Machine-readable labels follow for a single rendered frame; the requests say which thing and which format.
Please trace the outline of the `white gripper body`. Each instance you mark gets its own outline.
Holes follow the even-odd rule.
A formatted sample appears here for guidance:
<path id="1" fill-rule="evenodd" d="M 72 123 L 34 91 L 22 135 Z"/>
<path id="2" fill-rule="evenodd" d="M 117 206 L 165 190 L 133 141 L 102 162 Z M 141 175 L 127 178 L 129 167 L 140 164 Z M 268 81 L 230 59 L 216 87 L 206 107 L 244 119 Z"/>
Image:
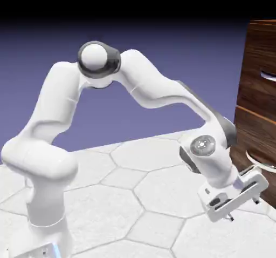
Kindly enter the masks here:
<path id="1" fill-rule="evenodd" d="M 256 166 L 242 172 L 235 166 L 206 166 L 205 178 L 205 212 L 211 222 L 225 218 L 268 188 Z"/>

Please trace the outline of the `dark wood drawer front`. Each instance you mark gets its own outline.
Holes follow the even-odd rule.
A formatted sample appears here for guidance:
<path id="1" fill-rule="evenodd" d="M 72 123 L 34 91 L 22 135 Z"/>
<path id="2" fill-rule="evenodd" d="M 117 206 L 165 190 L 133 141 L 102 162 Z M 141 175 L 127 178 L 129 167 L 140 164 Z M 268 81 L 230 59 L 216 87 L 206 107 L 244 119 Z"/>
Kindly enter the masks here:
<path id="1" fill-rule="evenodd" d="M 276 124 L 241 107 L 235 111 L 234 124 L 237 143 L 230 149 L 230 157 L 239 171 L 257 162 L 276 166 Z"/>
<path id="2" fill-rule="evenodd" d="M 276 83 L 260 72 L 276 73 L 276 20 L 247 27 L 237 105 L 276 122 Z"/>

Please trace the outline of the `dark wood cabinet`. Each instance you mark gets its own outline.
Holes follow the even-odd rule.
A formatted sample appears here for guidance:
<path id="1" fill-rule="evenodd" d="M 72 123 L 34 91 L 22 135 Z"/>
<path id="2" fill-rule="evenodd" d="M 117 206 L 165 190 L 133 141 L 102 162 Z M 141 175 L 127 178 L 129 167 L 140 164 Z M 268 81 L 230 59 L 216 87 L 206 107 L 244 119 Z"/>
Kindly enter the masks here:
<path id="1" fill-rule="evenodd" d="M 276 19 L 247 26 L 234 124 L 230 157 L 240 171 L 258 162 L 268 167 L 261 198 L 276 209 Z"/>

